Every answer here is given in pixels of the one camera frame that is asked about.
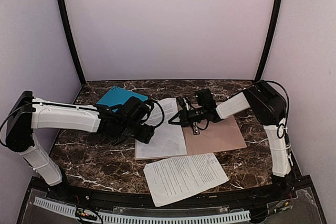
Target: brown cardboard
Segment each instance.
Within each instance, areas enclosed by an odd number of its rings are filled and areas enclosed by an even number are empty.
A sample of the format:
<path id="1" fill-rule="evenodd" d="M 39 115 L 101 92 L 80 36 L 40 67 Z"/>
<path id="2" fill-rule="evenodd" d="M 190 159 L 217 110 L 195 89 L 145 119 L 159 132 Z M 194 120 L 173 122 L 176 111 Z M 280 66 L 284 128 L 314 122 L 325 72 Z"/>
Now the brown cardboard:
<path id="1" fill-rule="evenodd" d="M 204 128 L 206 122 L 199 124 Z M 194 135 L 190 127 L 182 128 L 188 155 L 223 152 L 246 148 L 242 133 L 233 116 L 218 123 L 209 123 L 200 135 Z"/>

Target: paper sheet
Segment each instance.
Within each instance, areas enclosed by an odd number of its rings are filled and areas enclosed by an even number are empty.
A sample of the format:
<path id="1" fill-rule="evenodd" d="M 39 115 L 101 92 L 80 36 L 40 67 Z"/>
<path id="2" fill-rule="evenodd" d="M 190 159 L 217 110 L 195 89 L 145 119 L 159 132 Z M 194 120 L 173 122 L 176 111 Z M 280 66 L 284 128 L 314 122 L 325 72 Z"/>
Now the paper sheet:
<path id="1" fill-rule="evenodd" d="M 213 153 L 172 157 L 146 164 L 144 173 L 155 206 L 165 206 L 227 182 Z"/>
<path id="2" fill-rule="evenodd" d="M 164 110 L 164 123 L 155 129 L 149 144 L 135 142 L 135 159 L 164 158 L 187 154 L 182 128 L 168 124 L 168 120 L 177 113 L 176 98 L 166 98 L 159 101 Z M 162 113 L 156 104 L 146 124 L 157 125 L 162 119 Z"/>

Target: marble table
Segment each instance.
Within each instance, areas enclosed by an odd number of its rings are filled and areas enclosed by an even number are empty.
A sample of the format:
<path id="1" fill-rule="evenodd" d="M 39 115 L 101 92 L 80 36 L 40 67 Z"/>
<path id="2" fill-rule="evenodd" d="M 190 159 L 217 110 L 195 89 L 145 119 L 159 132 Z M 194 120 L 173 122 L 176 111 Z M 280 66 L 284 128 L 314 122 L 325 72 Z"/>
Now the marble table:
<path id="1" fill-rule="evenodd" d="M 93 81 L 82 88 L 76 104 L 95 104 L 114 85 L 159 100 L 187 95 L 192 103 L 196 102 L 196 90 L 209 88 L 216 102 L 221 102 L 249 84 L 250 81 L 240 80 Z M 252 110 L 236 114 L 235 119 L 247 148 L 215 153 L 230 180 L 207 193 L 271 184 L 272 160 L 266 132 Z M 134 140 L 127 140 L 119 146 L 113 146 L 111 142 L 104 134 L 61 130 L 51 157 L 65 170 L 72 185 L 149 194 L 143 169 L 146 163 L 155 160 L 136 161 Z"/>

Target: white backdrop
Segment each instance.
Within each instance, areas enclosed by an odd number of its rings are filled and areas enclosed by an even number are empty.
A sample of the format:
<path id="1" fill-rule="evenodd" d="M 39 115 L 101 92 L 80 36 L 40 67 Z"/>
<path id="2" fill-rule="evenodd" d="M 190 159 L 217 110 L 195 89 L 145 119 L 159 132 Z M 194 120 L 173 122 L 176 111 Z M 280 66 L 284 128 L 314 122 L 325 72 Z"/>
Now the white backdrop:
<path id="1" fill-rule="evenodd" d="M 336 0 L 282 0 L 263 79 L 289 93 L 288 131 L 327 223 L 336 223 Z"/>
<path id="2" fill-rule="evenodd" d="M 274 0 L 66 0 L 87 80 L 253 79 Z"/>
<path id="3" fill-rule="evenodd" d="M 80 82 L 57 0 L 1 0 L 0 27 L 0 122 L 25 90 L 47 101 L 72 103 Z M 57 130 L 35 133 L 49 152 Z M 37 174 L 22 157 L 1 145 L 0 174 L 0 223 L 13 224 L 30 178 Z"/>

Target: white cable channel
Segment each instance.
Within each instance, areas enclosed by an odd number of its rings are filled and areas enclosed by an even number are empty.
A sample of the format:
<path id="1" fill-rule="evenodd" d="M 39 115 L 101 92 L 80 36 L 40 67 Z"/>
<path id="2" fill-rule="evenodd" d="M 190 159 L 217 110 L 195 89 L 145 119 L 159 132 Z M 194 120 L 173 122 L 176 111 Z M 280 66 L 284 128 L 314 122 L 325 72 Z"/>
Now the white cable channel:
<path id="1" fill-rule="evenodd" d="M 75 216 L 76 207 L 53 202 L 48 199 L 35 197 L 34 205 L 57 214 L 78 219 Z M 230 214 L 200 216 L 200 217 L 178 217 L 178 218 L 153 218 L 153 217 L 137 217 L 124 216 L 100 212 L 99 215 L 104 220 L 104 223 L 119 223 L 119 224 L 229 224 L 249 221 L 250 212 L 240 211 Z M 100 219 L 96 221 L 86 220 L 88 222 L 100 223 Z"/>

